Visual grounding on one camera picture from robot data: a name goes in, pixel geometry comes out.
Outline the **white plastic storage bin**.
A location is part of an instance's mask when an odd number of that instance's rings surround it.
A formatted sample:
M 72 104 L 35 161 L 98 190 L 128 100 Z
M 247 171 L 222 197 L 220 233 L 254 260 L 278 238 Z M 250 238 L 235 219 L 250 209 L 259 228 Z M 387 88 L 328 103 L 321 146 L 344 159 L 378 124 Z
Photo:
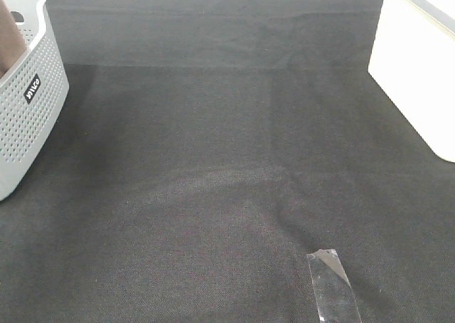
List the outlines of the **white plastic storage bin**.
M 454 161 L 454 0 L 383 0 L 368 72 L 429 148 Z

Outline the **brown microfibre towel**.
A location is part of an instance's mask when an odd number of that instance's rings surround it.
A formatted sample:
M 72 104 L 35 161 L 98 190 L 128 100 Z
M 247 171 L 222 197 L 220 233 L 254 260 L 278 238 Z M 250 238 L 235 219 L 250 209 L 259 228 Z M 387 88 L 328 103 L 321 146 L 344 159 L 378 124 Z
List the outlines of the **brown microfibre towel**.
M 0 26 L 0 68 L 3 77 L 27 49 L 23 36 L 3 0 Z

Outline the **black table cloth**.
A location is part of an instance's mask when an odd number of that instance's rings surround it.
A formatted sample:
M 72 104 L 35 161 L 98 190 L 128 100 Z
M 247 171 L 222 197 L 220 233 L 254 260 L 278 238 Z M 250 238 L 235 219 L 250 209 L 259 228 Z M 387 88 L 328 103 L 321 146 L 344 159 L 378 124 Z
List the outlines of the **black table cloth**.
M 454 321 L 454 165 L 367 71 L 382 0 L 48 0 L 70 90 L 1 203 L 2 322 Z

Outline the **clear adhesive tape strip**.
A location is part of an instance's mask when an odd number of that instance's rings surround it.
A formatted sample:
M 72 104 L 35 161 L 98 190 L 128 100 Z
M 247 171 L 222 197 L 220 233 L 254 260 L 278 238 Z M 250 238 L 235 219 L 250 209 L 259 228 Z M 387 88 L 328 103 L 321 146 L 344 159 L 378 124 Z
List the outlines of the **clear adhesive tape strip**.
M 334 249 L 306 255 L 320 322 L 361 323 L 350 281 Z

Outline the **grey perforated laundry basket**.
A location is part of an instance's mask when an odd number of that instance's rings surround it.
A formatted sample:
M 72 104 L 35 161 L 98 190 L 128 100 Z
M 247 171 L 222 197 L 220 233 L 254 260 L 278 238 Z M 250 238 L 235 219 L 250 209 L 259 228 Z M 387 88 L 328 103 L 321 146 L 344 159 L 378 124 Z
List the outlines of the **grey perforated laundry basket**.
M 69 91 L 47 0 L 3 0 L 19 15 L 26 49 L 1 77 L 1 198 L 25 176 L 46 142 Z

